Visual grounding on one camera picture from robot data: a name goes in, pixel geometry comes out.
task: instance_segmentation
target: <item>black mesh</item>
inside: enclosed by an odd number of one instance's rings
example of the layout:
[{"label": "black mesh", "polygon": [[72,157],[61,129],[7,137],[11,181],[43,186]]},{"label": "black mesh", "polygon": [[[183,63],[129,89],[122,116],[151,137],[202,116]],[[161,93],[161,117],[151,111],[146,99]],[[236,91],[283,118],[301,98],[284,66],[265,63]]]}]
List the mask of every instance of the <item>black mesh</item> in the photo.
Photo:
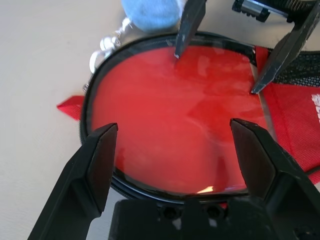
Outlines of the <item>black mesh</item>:
[{"label": "black mesh", "polygon": [[301,52],[273,82],[277,84],[320,87],[320,51]]}]

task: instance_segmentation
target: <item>black clamp jaw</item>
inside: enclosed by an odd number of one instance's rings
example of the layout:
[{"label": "black clamp jaw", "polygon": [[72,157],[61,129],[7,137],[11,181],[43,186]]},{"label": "black clamp jaw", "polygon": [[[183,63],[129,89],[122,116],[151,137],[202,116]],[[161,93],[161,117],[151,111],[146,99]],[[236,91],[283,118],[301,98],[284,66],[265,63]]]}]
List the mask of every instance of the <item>black clamp jaw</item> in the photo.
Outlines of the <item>black clamp jaw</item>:
[{"label": "black clamp jaw", "polygon": [[[294,22],[292,31],[271,52],[251,90],[253,94],[265,88],[299,55],[320,20],[320,0],[236,0],[232,9],[255,17],[260,22],[265,22],[271,13],[285,17],[287,22]],[[177,58],[188,46],[205,13],[206,0],[186,2],[176,38],[174,55]]]}]

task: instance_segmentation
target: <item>black metal device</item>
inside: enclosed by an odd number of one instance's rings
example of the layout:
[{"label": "black metal device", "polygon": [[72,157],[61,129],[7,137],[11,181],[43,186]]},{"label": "black metal device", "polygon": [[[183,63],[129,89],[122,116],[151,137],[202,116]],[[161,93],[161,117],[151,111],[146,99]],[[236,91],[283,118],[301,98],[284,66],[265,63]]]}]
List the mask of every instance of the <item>black metal device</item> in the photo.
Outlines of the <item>black metal device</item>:
[{"label": "black metal device", "polygon": [[[188,0],[181,18],[176,39],[175,56],[179,58],[196,33],[204,15],[205,1]],[[232,9],[265,22],[270,13],[294,22],[271,52],[259,74],[251,93],[257,94],[272,82],[301,52],[306,41],[320,20],[320,0],[235,0]]]},{"label": "black metal device", "polygon": [[[224,202],[190,196],[184,204],[161,206],[123,200],[115,206],[109,239],[320,239],[320,193],[296,161],[257,124],[232,119],[230,127],[248,195]],[[63,169],[29,240],[86,239],[106,204],[116,137],[116,124],[88,136]]]}]

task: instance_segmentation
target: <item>black plastic mount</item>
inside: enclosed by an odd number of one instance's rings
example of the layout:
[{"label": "black plastic mount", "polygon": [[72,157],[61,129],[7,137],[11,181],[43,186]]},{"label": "black plastic mount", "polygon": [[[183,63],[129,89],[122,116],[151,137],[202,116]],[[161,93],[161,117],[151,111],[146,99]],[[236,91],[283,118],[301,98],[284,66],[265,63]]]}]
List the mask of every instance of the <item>black plastic mount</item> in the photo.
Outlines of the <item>black plastic mount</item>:
[{"label": "black plastic mount", "polygon": [[[184,204],[155,200],[116,204],[110,240],[319,240],[320,193],[267,130],[232,119],[238,162],[249,196],[226,205],[190,196]],[[86,138],[63,169],[29,240],[86,239],[109,192],[117,138],[109,124]]]}]

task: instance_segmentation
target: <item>screw hole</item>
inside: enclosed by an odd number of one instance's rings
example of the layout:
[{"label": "screw hole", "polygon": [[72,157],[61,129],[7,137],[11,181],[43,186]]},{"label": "screw hole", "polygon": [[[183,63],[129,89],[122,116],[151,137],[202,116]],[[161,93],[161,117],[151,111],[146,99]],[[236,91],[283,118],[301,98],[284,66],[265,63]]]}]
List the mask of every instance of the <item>screw hole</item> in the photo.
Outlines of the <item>screw hole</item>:
[{"label": "screw hole", "polygon": [[208,213],[209,218],[212,218],[212,219],[217,219],[223,216],[223,210],[220,209],[218,206],[214,206],[214,205],[209,206],[206,209],[206,212]]},{"label": "screw hole", "polygon": [[177,209],[175,209],[174,207],[166,207],[163,210],[163,216],[166,219],[174,220],[174,219],[177,219],[179,217],[179,211]]}]

